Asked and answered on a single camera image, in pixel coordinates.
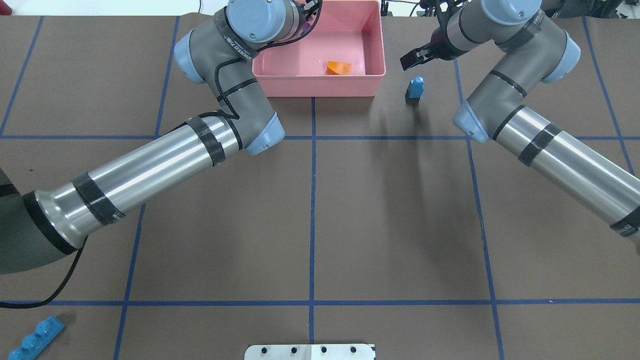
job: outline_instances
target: silver metal tube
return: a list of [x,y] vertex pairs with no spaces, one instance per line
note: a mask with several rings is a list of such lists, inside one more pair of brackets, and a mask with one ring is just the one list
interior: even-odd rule
[[[203,121],[222,144],[226,157],[238,151],[236,137],[224,119],[206,117]],[[89,172],[89,176],[126,214],[211,165],[202,141],[189,126],[182,126]],[[77,249],[85,237],[102,227],[71,183],[51,192],[36,191],[36,198],[57,232]]]
[[[529,108],[520,110],[496,141],[519,156],[550,122]],[[640,180],[584,145],[566,131],[555,135],[531,168],[567,191],[613,225],[640,205]]]

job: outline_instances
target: small blue block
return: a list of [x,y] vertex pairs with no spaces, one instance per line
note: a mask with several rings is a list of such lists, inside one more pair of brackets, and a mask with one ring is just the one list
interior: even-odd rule
[[34,360],[64,328],[65,324],[50,316],[36,326],[36,332],[22,340],[22,346],[9,354],[9,360]]
[[424,79],[422,78],[422,76],[416,76],[409,82],[409,87],[406,89],[406,97],[408,99],[420,99],[423,91]]

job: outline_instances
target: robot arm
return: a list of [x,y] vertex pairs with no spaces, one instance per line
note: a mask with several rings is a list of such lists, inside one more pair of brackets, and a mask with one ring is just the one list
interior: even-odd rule
[[478,142],[495,140],[640,250],[640,181],[522,104],[538,82],[557,81],[577,64],[580,49],[569,34],[539,9],[540,0],[441,3],[448,9],[438,13],[440,27],[429,44],[401,58],[403,68],[453,60],[493,40],[505,55],[463,102],[454,124]]
[[221,110],[191,117],[53,191],[21,196],[0,170],[0,274],[61,259],[81,249],[90,233],[158,193],[242,149],[256,155],[281,141],[278,115],[247,62],[262,49],[304,37],[320,11],[318,0],[305,6],[293,0],[230,0],[174,50],[180,69],[192,81],[208,83]]

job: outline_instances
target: blue toy brick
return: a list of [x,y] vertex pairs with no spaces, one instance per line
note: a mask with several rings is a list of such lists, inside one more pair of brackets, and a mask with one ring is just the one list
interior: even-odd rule
[[36,332],[22,340],[22,346],[9,354],[9,360],[34,360],[64,328],[65,324],[50,316],[36,326]]
[[422,76],[416,76],[409,82],[409,87],[406,89],[406,97],[408,99],[420,99],[423,91],[424,79],[422,78]]

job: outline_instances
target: red object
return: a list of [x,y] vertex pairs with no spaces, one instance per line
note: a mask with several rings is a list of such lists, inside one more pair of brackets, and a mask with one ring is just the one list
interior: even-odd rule
[[0,0],[0,15],[11,15],[13,10],[3,0]]

